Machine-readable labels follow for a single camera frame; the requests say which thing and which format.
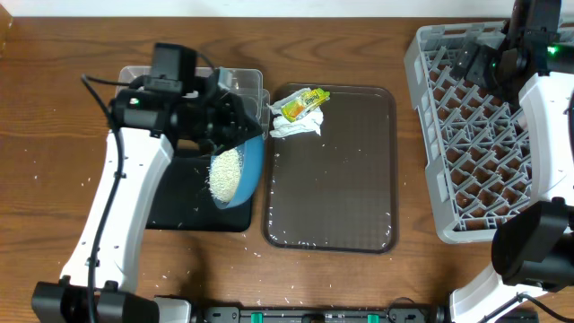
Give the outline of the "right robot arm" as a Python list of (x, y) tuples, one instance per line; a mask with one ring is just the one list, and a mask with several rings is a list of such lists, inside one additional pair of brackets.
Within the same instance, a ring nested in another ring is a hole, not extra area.
[(491, 260), (434, 322), (530, 321), (573, 284), (573, 32), (558, 1), (505, 22), (420, 28), (405, 56), (438, 236)]

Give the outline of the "dark brown serving tray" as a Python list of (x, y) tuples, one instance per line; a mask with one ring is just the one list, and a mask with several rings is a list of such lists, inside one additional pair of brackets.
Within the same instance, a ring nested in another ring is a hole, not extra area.
[(396, 102), (327, 85), (324, 121), (270, 141), (263, 234), (277, 248), (388, 253), (397, 243)]

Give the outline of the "yellow green snack wrapper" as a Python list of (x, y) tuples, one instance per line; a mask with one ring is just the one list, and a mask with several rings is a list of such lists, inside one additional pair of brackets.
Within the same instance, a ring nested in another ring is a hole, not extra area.
[(330, 100), (330, 92), (321, 88), (303, 88), (270, 106), (274, 115), (282, 115), (289, 122), (305, 118), (311, 111)]

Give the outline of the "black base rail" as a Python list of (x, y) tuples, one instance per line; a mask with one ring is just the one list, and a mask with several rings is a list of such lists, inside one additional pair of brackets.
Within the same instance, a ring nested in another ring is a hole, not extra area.
[(198, 311), (196, 323), (427, 323), (448, 322), (443, 310), (429, 314), (416, 306), (394, 307), (390, 310), (342, 309), (240, 309), (211, 307)]

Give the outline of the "black plastic bin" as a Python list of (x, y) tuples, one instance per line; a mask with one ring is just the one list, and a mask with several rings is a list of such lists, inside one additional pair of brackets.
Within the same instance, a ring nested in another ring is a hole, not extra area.
[(151, 230), (242, 232), (251, 224), (252, 203), (220, 209), (208, 185), (210, 160), (196, 150), (175, 153), (152, 201)]

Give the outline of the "grey dishwasher rack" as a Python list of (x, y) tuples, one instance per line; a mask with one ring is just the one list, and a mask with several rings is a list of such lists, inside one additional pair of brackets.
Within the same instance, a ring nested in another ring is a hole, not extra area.
[(502, 22), (423, 26), (404, 57), (436, 233), (449, 244), (491, 241), (528, 207), (533, 190), (535, 154), (522, 109), (451, 74), (466, 43), (497, 48), (502, 28)]

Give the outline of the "pile of white rice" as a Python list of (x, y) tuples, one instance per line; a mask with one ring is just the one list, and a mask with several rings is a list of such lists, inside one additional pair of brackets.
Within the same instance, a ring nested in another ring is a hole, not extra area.
[(209, 168), (209, 189), (212, 196), (229, 203), (235, 196), (241, 177), (242, 160), (237, 149), (230, 149), (212, 158)]

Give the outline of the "clear plastic bin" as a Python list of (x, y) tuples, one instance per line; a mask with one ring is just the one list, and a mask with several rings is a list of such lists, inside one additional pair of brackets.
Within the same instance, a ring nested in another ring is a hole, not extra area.
[[(246, 112), (254, 116), (259, 122), (259, 105), (261, 103), (261, 91), (264, 89), (263, 75), (257, 69), (227, 68), (231, 73), (229, 81), (230, 91), (243, 99)], [(123, 67), (117, 81), (131, 83), (136, 77), (149, 74), (151, 67), (148, 65), (127, 65)], [(207, 77), (212, 73), (209, 67), (197, 67), (196, 75)]]

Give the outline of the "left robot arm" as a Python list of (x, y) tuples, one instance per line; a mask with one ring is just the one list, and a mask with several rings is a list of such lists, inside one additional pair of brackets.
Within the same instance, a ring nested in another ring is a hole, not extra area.
[(218, 208), (245, 204), (259, 182), (265, 127), (257, 102), (248, 102), (240, 81), (259, 79), (254, 69), (212, 66), (182, 45), (158, 43), (146, 74), (118, 84), (101, 105), (108, 124), (106, 159), (91, 210), (72, 256), (55, 283), (40, 282), (31, 307), (42, 322), (188, 322), (184, 299), (136, 294), (144, 230), (161, 179), (178, 142), (196, 143), (210, 162), (239, 156), (240, 175)]

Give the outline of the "dark blue plate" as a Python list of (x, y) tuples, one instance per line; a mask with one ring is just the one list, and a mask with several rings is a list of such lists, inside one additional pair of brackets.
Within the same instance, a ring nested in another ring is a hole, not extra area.
[(239, 186), (229, 203), (220, 202), (212, 196), (219, 209), (229, 209), (245, 204), (254, 194), (262, 174), (265, 144), (261, 135), (248, 139), (233, 149), (238, 150), (242, 160)]

